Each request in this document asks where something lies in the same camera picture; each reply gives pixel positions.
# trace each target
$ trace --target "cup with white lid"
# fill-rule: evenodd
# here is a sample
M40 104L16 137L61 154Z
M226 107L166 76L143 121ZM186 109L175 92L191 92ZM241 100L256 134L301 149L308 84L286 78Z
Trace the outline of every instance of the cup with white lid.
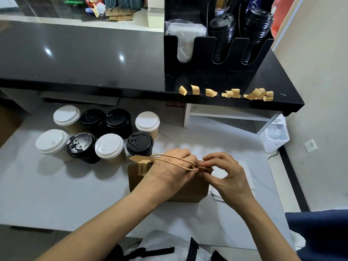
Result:
M121 164L126 160L124 141L116 134L101 136L95 143L95 153L98 157L106 159L113 164Z
M64 129L74 135L84 131L84 128L78 122L80 116L81 113L77 107L65 105L54 112L53 120L57 125L64 127Z
M50 155L62 161L69 161L72 157L65 149L68 138L68 134L62 130L48 130L36 140L36 147L42 154Z
M148 133L153 140L158 136L159 117L153 112L142 112L135 119L135 126L141 132Z

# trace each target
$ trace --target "person's right arm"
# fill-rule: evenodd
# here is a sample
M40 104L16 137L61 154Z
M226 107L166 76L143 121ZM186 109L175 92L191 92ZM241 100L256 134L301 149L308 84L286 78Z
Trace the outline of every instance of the person's right arm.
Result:
M228 176L216 178L199 172L216 188L223 200L245 221L263 261L301 261L267 213L254 198L244 169L227 153L212 153L203 158L201 167L217 166Z

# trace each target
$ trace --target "black cup lid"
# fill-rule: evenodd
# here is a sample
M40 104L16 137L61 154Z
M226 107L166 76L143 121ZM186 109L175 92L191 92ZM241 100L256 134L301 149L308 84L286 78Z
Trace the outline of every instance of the black cup lid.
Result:
M146 132L135 132L128 137L126 148L132 154L148 153L154 146L154 140Z
M214 17L209 23L210 31L222 31L234 27L236 20L230 13L220 14Z
M125 109L113 109L107 114L106 122L110 127L121 127L131 119L131 115Z
M260 21L273 21L274 15L260 8L249 9L245 17L253 18Z
M106 116L102 110L89 109L81 115L80 122L82 126L90 128L103 123Z
M96 138L89 133L80 133L77 136L71 136L67 143L67 152L73 157L83 157L94 150Z

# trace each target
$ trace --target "black countertop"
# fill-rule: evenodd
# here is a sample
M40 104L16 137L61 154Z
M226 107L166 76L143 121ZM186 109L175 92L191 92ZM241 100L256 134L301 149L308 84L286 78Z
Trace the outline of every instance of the black countertop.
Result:
M297 112L304 102L270 50L257 73L165 73L163 33L0 21L0 87L173 100ZM192 95L190 84L200 87ZM179 94L183 85L189 92ZM211 98L205 88L219 92ZM274 91L274 100L227 99L240 88Z

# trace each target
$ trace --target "dark blue cloth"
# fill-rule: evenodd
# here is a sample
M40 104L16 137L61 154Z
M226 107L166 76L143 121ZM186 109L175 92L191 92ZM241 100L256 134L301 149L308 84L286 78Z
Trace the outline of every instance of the dark blue cloth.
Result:
M306 239L302 261L348 260L348 210L286 213L290 230Z

